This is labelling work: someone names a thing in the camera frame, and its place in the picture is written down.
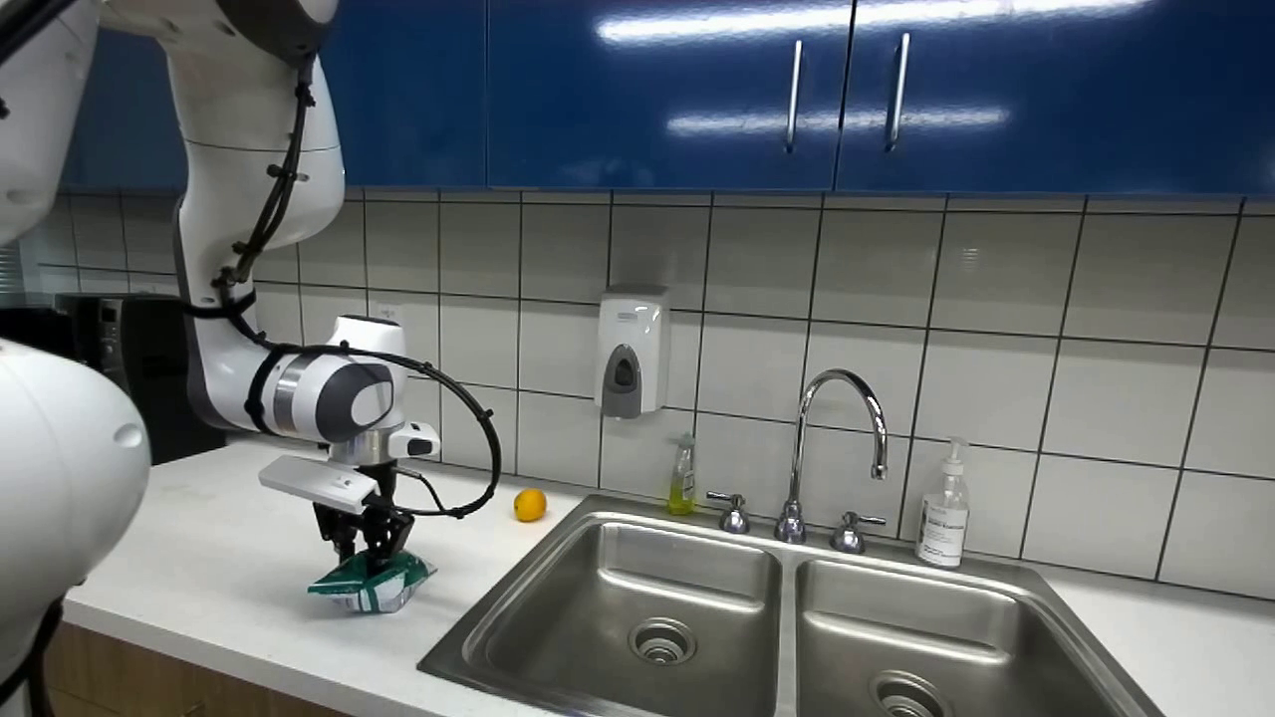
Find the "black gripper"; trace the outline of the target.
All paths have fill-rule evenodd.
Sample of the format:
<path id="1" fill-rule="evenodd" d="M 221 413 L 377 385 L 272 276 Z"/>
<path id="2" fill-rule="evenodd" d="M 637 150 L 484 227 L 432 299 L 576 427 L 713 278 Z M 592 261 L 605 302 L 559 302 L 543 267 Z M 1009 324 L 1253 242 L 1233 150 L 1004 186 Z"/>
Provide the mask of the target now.
<path id="1" fill-rule="evenodd" d="M 366 468 L 366 478 L 377 488 L 377 494 L 363 515 L 338 515 L 328 508 L 316 510 L 317 537 L 329 543 L 341 563 L 353 557 L 353 543 L 366 543 L 373 563 L 390 563 L 414 527 L 414 518 L 394 504 L 397 468 Z"/>

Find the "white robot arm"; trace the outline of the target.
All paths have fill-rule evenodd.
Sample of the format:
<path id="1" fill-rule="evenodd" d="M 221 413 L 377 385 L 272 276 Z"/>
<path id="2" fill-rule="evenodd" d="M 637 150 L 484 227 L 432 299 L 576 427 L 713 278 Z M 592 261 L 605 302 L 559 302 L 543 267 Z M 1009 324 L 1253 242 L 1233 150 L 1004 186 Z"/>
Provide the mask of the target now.
<path id="1" fill-rule="evenodd" d="M 208 424 L 260 432 L 290 453 L 261 481 L 351 523 L 387 523 L 373 469 L 407 448 L 403 335 L 341 320 L 328 348 L 272 348 L 249 331 L 249 267 L 317 235 L 347 193 L 317 49 L 338 0 L 3 0 L 0 199 L 27 235 L 57 203 L 88 65 L 108 30 L 147 35 L 188 154 L 179 294 L 189 400 Z M 108 373 L 39 348 L 0 348 L 0 644 L 3 717 L 47 717 L 45 648 L 63 596 L 120 547 L 151 469 L 147 427 Z"/>

